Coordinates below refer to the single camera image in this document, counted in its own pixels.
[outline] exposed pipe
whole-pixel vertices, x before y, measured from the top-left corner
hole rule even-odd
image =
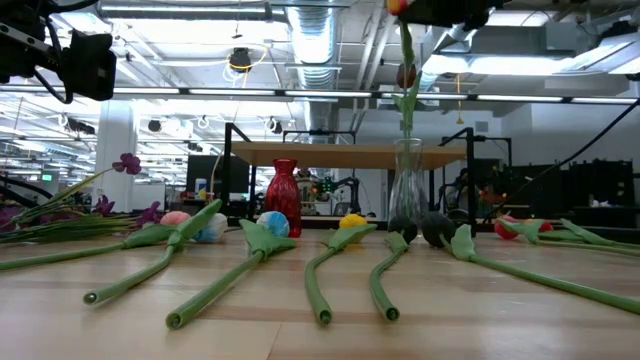
[[[290,7],[286,13],[291,24],[291,39],[296,61],[302,64],[326,64],[335,56],[337,10],[332,8]],[[298,80],[303,89],[334,89],[336,71],[326,68],[299,68]],[[306,102],[304,104],[307,129],[335,130],[338,128],[337,104]],[[317,138],[310,137],[311,142]]]
[[[360,90],[360,86],[362,86],[364,73],[367,70],[367,64],[369,63],[369,58],[371,57],[373,42],[376,40],[376,35],[378,34],[378,26],[380,25],[380,20],[382,19],[383,7],[384,7],[384,2],[378,1],[378,5],[373,10],[371,28],[369,30],[369,35],[367,36],[367,41],[365,42],[365,45],[364,45],[362,60],[360,61],[360,68],[358,69],[358,75],[356,76],[356,83],[353,87],[354,90]]]
[[[382,37],[380,41],[378,41],[378,45],[376,46],[376,53],[373,55],[373,61],[371,62],[371,69],[367,74],[367,81],[364,83],[364,90],[371,89],[371,85],[373,84],[373,79],[376,76],[376,72],[378,71],[378,66],[380,65],[380,59],[382,59],[382,53],[384,52],[384,48],[387,45],[387,40],[389,39],[389,34],[391,34],[391,29],[395,25],[395,16],[391,14],[387,14],[387,20],[384,24],[384,30],[382,31]]]

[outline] black equipment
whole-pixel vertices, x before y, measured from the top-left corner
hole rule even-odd
[[[196,179],[207,179],[207,189],[211,186],[211,172],[215,165],[217,156],[191,155],[187,163],[187,186],[186,190],[195,190]],[[231,181],[229,190],[232,193],[245,194],[249,190],[249,164],[237,156],[231,157]],[[225,171],[223,162],[218,162],[218,167],[214,174],[213,191],[222,191],[222,173]]]
[[[502,8],[510,0],[415,0],[401,11],[398,19],[406,23],[450,28],[464,24],[464,31],[479,29],[489,20],[489,9]]]
[[[332,193],[342,186],[348,186],[351,190],[351,200],[349,201],[351,213],[360,214],[362,212],[362,209],[360,208],[360,202],[358,201],[360,180],[354,177],[348,177],[334,182],[330,177],[325,177],[324,180],[318,185],[318,189],[320,193]]]
[[[62,49],[49,16],[83,9],[98,0],[82,0],[61,6],[53,0],[0,0],[0,83],[13,76],[35,76],[62,103],[70,104],[73,94],[97,101],[113,97],[116,56],[109,50],[110,34],[86,35],[73,30],[71,45]],[[53,46],[45,44],[45,27]],[[41,66],[58,75],[64,84],[59,94],[36,70]]]

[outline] glass vase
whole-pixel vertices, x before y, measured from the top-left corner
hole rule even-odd
[[[413,138],[395,142],[396,171],[389,201],[389,229],[404,231],[407,242],[417,235],[417,228],[427,211],[422,145],[422,140]]]
[[[289,237],[292,238],[300,237],[302,233],[300,190],[293,177],[293,170],[297,164],[298,161],[294,159],[273,160],[276,175],[271,180],[265,196],[265,209],[284,214],[289,221]]]

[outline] wooden tabletop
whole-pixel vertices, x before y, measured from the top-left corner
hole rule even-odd
[[[168,312],[246,258],[242,233],[193,245],[146,283],[96,307],[82,295],[141,269],[149,247],[0,273],[0,359],[594,359],[638,355],[640,317],[454,260],[418,238],[382,276],[400,310],[385,322],[369,292],[371,269],[390,251],[384,233],[318,268],[333,322],[314,321],[303,284],[324,231],[260,264],[178,331]],[[0,260],[105,241],[0,247]],[[624,255],[534,248],[484,235],[478,252],[560,279],[640,299],[640,266]]]
[[[292,158],[298,166],[344,169],[395,169],[393,145],[325,145],[234,142],[231,152],[255,166],[273,166],[274,159]],[[422,166],[437,169],[466,158],[461,147],[425,147]]]

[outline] black tulip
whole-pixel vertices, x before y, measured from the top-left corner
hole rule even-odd
[[[450,242],[456,233],[456,225],[453,221],[437,211],[427,213],[422,218],[420,227],[422,228],[422,236],[424,236],[429,245],[439,249],[444,247],[440,234],[443,234],[444,238]]]
[[[399,215],[389,221],[389,232],[398,232],[402,234],[407,244],[418,236],[418,227],[406,216]]]

